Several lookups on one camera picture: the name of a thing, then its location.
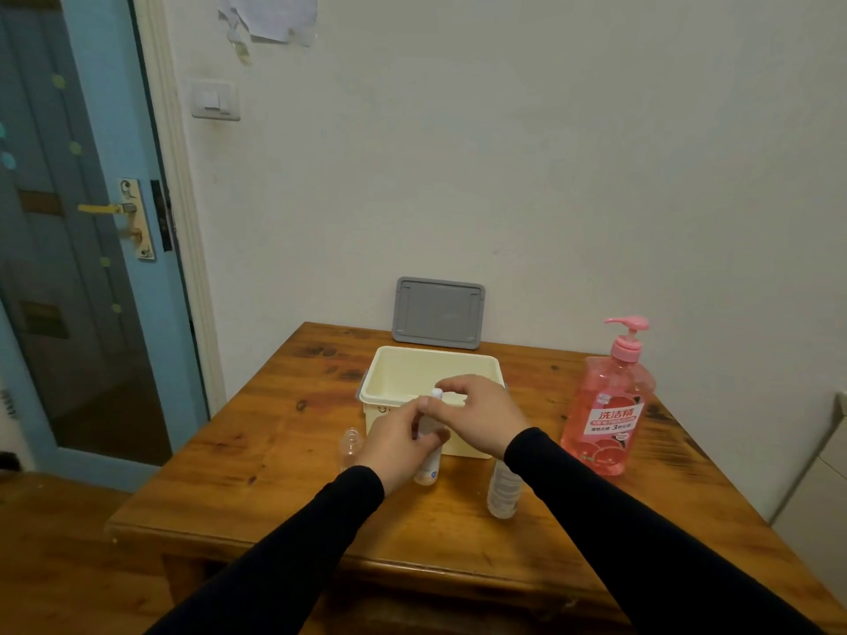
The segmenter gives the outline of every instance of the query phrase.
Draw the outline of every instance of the person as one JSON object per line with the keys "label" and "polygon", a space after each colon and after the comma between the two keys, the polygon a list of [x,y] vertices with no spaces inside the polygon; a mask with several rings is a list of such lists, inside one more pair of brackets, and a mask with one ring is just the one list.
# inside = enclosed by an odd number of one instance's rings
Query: person
{"label": "person", "polygon": [[[379,417],[355,466],[148,634],[298,632],[358,528],[449,438],[447,430],[412,437],[423,414],[504,460],[527,483],[637,631],[821,632],[755,579],[530,427],[501,385],[466,375],[436,387],[467,394],[466,404],[451,407],[421,397]],[[616,527],[613,537],[623,547],[609,548],[598,538],[608,527]]]}

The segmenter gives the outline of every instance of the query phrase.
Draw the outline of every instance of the table top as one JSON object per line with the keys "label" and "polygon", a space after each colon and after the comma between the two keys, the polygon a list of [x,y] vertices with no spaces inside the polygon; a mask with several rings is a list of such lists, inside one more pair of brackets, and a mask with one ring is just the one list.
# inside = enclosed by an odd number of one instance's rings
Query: table top
{"label": "table top", "polygon": [[[390,332],[303,323],[108,530],[175,554],[228,560],[243,553],[335,477],[343,431],[364,432],[354,395],[381,345],[397,343]],[[476,352],[500,361],[529,421],[557,440],[587,355],[494,343]],[[627,471],[614,482],[822,627],[847,633],[844,610],[661,402],[641,423]],[[578,598],[618,610],[531,490],[511,520],[489,514],[493,465],[444,456],[435,486],[410,482],[370,517],[342,569],[419,589]]]}

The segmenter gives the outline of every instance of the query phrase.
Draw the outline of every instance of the storage box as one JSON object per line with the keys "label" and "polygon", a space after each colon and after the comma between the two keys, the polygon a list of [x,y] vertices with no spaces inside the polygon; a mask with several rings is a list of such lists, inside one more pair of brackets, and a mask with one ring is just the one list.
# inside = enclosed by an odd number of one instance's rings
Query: storage box
{"label": "storage box", "polygon": [[[367,431],[370,432],[378,416],[416,399],[421,394],[429,394],[442,378],[459,374],[479,374],[505,385],[503,374],[500,372],[500,362],[493,356],[418,350],[391,345],[379,348],[356,395],[365,409]],[[448,405],[465,405],[466,398],[464,394],[444,393],[444,402]],[[490,457],[466,444],[456,433],[453,433],[444,445],[441,454],[472,456],[478,459]]]}

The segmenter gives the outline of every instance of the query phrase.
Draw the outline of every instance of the plastic lid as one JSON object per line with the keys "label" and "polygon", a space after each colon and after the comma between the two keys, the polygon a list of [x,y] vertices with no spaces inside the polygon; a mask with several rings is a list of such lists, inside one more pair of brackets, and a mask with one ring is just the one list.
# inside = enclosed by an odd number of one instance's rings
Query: plastic lid
{"label": "plastic lid", "polygon": [[402,276],[394,300],[395,341],[476,350],[480,347],[485,287]]}
{"label": "plastic lid", "polygon": [[641,341],[635,338],[638,331],[650,329],[650,321],[644,317],[607,318],[607,323],[623,323],[630,333],[621,334],[611,344],[611,355],[619,361],[637,363],[641,358]]}

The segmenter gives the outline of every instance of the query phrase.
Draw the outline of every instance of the door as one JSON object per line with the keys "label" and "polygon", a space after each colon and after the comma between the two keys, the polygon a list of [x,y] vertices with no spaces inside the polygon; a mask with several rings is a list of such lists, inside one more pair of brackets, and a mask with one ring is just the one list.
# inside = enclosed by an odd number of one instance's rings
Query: door
{"label": "door", "polygon": [[130,0],[0,0],[0,149],[0,380],[40,470],[133,490],[207,413]]}

